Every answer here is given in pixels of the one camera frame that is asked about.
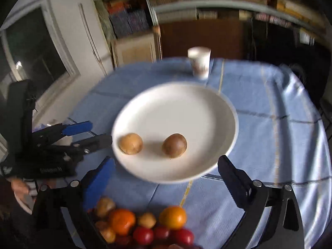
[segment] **blue tablecloth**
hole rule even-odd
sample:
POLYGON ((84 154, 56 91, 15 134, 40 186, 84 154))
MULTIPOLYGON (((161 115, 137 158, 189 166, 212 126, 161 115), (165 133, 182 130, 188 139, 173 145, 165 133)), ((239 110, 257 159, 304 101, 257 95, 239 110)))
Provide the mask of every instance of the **blue tablecloth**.
MULTIPOLYGON (((191 81, 224 93, 239 117, 239 135, 229 155, 251 179, 266 185, 291 184, 301 211, 305 247, 323 233, 331 212, 331 161, 321 117, 301 82, 286 66, 214 59, 208 80, 192 76, 186 59, 137 63, 117 69, 101 81, 76 107, 70 118, 90 120, 93 132, 111 133, 117 114, 138 93, 161 83, 191 81)), ((91 137, 88 133, 74 140, 91 137)), ((81 179, 95 169, 112 150, 85 156, 77 168, 81 179)), ((168 205, 183 204, 187 228, 195 243, 219 249, 243 215, 236 207, 217 169, 192 183, 153 184, 139 180, 119 164, 105 191, 118 206, 156 214, 168 205)), ((249 248, 255 246, 267 222, 266 208, 249 248)), ((77 235, 74 240, 78 245, 77 235)))

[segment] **brown panel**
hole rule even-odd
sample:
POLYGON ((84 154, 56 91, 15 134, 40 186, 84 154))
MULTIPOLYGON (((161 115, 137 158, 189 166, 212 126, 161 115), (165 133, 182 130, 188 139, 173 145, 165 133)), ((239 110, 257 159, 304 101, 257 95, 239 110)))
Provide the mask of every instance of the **brown panel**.
POLYGON ((178 21, 160 25, 163 58, 187 56, 191 47, 208 47, 211 58, 242 59, 243 23, 236 18, 178 21))

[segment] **table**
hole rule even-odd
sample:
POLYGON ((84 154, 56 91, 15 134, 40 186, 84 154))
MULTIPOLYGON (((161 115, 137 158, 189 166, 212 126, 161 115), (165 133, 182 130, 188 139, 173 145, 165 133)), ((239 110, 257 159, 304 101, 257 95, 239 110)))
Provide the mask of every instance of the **table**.
MULTIPOLYGON (((184 58, 131 64, 118 68, 89 92, 70 120, 90 120, 94 133, 111 133, 117 114, 130 99, 171 81, 196 82, 221 91, 231 100, 239 117, 239 135, 229 159, 251 179, 272 186, 292 185, 301 211, 305 248, 312 247, 330 221, 332 168, 321 117, 287 66, 214 59, 209 78, 199 81, 184 58)), ((84 133, 74 140, 87 137, 91 135, 84 133)), ((74 178, 82 179, 106 155, 113 156, 112 150, 85 156, 74 178)), ((168 205, 183 205, 188 214, 186 226, 195 234, 195 243, 204 248, 219 249, 243 215, 217 169, 193 182, 175 185, 142 181, 119 164, 116 169, 105 195, 137 213, 149 210, 159 214, 168 205)), ((269 211, 265 209, 249 248, 257 244, 269 211)), ((72 225, 69 230, 82 246, 72 225)))

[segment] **white wall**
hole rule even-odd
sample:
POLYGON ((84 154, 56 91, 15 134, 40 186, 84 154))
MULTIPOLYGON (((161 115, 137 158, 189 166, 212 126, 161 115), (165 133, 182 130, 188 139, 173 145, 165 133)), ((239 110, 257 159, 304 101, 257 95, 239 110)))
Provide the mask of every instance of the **white wall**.
MULTIPOLYGON (((27 3, 34 0, 18 0, 12 12, 20 9, 27 3)), ((107 47, 101 26, 94 8, 92 0, 50 0, 51 6, 64 38, 65 44, 78 68, 81 76, 78 77, 54 103, 47 109, 45 114, 38 118, 37 123, 46 124, 52 119, 63 121, 74 109, 75 105, 86 95, 86 93, 96 85, 105 75, 98 62, 87 37, 78 4, 82 3, 87 24, 92 38, 103 60, 105 69, 112 72, 112 62, 110 51, 107 47)))

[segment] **blue gripper pad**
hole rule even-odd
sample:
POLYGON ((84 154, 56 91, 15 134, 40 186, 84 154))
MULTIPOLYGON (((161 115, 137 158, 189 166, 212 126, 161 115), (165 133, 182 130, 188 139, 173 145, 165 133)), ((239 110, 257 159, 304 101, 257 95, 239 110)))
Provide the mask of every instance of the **blue gripper pad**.
POLYGON ((84 176, 81 184, 83 187, 83 208, 85 211, 96 206, 114 171, 114 159, 106 157, 97 169, 89 171, 84 176))
POLYGON ((87 131, 90 131, 93 127, 92 122, 86 121, 86 122, 80 122, 72 125, 68 125, 65 129, 63 129, 62 134, 66 136, 73 136, 80 133, 84 133, 87 131))

